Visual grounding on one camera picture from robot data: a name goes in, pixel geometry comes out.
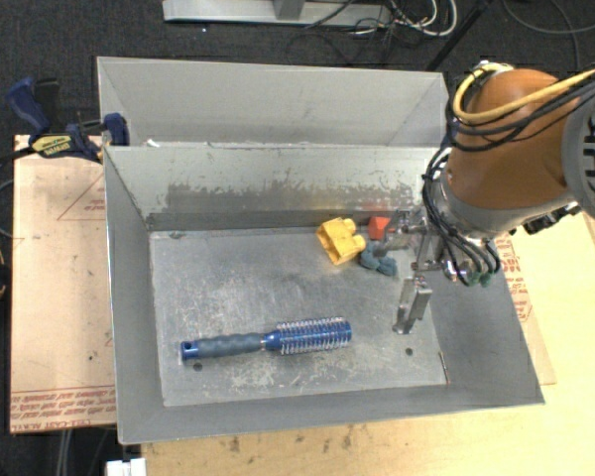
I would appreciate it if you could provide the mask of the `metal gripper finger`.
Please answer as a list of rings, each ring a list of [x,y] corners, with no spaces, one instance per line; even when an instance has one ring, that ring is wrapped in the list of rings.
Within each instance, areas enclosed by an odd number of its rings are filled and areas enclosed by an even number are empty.
[[[422,320],[432,295],[432,289],[423,275],[404,279],[393,331],[410,334],[418,320]]]
[[[424,235],[426,230],[423,209],[397,210],[384,227],[382,236],[374,244],[374,255],[385,257],[391,251],[407,249],[413,238]]]

